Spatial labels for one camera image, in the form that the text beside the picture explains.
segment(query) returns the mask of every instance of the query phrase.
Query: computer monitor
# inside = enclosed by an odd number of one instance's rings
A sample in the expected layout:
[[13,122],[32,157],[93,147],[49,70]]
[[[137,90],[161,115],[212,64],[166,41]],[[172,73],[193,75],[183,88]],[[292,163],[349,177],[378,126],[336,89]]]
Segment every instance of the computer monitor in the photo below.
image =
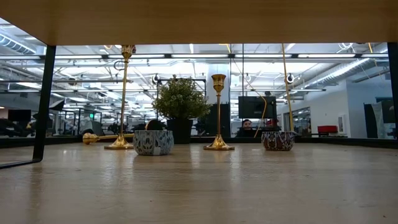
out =
[[[276,119],[276,97],[263,96],[267,101],[264,118]],[[261,119],[265,103],[260,96],[239,96],[239,118]]]
[[29,122],[32,117],[31,110],[8,110],[9,121],[27,121]]

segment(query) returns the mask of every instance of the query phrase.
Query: black planter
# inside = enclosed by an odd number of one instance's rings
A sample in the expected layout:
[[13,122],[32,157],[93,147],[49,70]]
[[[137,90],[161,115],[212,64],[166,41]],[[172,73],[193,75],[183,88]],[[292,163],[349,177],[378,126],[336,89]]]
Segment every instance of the black planter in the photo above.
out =
[[189,144],[193,120],[171,119],[167,120],[167,130],[173,131],[174,144]]

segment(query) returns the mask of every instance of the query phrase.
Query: patterned bowl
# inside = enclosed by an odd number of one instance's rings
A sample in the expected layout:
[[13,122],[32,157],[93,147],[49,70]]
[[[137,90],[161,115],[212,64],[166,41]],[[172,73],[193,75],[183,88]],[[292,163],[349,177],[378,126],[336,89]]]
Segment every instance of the patterned bowl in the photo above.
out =
[[267,151],[290,151],[294,143],[293,132],[263,132],[261,142]]
[[172,131],[142,130],[135,131],[132,139],[139,155],[163,156],[170,153],[174,146]]

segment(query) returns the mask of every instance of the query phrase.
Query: potted plant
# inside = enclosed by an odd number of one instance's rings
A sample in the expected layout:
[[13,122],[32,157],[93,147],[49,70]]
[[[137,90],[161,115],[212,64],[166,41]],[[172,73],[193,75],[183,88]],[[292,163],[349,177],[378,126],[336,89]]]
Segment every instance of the potted plant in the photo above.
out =
[[211,106],[191,78],[176,78],[175,75],[159,88],[159,98],[153,105],[167,118],[167,129],[173,131],[175,144],[190,142],[192,119],[208,114]]

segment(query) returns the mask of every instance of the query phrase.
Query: green plant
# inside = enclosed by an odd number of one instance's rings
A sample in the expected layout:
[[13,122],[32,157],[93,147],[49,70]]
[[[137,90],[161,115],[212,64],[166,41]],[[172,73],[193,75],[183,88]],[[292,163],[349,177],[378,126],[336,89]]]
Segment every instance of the green plant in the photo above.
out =
[[208,114],[211,106],[191,78],[176,78],[175,75],[159,88],[159,98],[153,105],[168,119],[199,118]]

